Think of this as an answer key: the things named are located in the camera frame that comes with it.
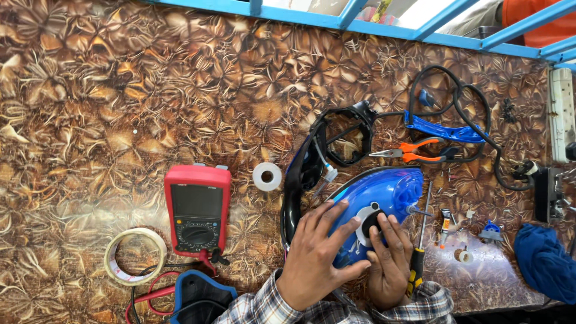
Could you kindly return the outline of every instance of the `power strip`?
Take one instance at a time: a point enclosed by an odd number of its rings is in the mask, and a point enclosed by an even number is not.
[[[549,88],[548,115],[552,159],[557,163],[568,163],[570,160],[566,157],[566,146],[576,142],[571,70],[564,67],[550,71]]]

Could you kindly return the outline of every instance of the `blue rag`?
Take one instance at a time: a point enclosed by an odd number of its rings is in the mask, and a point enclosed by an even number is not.
[[[576,304],[576,261],[564,252],[552,228],[524,224],[514,252],[524,280],[538,292],[566,304]]]

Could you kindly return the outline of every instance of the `human hand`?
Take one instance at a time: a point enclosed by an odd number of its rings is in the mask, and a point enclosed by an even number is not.
[[[375,252],[368,251],[367,256],[372,267],[368,278],[368,295],[379,311],[385,311],[398,305],[410,303],[406,296],[410,278],[410,258],[412,242],[400,229],[400,223],[394,215],[378,215],[388,248],[382,244],[376,226],[370,227],[370,241]]]
[[[370,266],[368,260],[342,269],[332,266],[338,249],[360,226],[360,219],[354,216],[328,237],[334,221],[348,208],[348,200],[332,207],[333,204],[334,201],[329,200],[300,219],[284,270],[276,281],[282,299],[297,311],[316,304],[345,282],[358,278]]]

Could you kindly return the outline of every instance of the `ptfe tape roll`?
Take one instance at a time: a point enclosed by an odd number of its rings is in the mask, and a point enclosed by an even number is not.
[[[272,174],[272,178],[267,182],[262,179],[262,175],[266,171]],[[258,189],[262,191],[272,191],[280,186],[280,182],[282,181],[282,171],[274,163],[262,162],[254,168],[254,171],[252,171],[252,179],[254,179],[254,184]]]
[[[146,274],[144,276],[132,276],[124,272],[124,270],[120,269],[120,267],[118,267],[115,255],[116,249],[118,248],[118,244],[120,243],[120,241],[128,235],[145,236],[151,239],[160,250],[160,261],[158,263],[158,266],[151,273]],[[104,268],[106,269],[108,275],[116,282],[123,284],[125,286],[136,286],[139,284],[143,284],[144,282],[150,281],[160,271],[162,271],[164,262],[166,262],[167,254],[168,251],[166,250],[166,243],[164,243],[164,240],[162,240],[160,235],[156,234],[156,232],[147,228],[133,228],[118,234],[114,238],[114,240],[112,240],[110,244],[106,247],[106,252],[104,253]]]
[[[472,260],[474,260],[474,257],[472,256],[472,253],[468,251],[462,251],[458,255],[458,261],[462,263],[470,263],[472,262]]]

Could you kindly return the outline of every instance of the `digital multimeter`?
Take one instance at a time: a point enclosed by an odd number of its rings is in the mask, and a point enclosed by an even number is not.
[[[207,253],[224,250],[231,181],[224,165],[177,165],[168,171],[164,193],[176,254],[207,260]]]

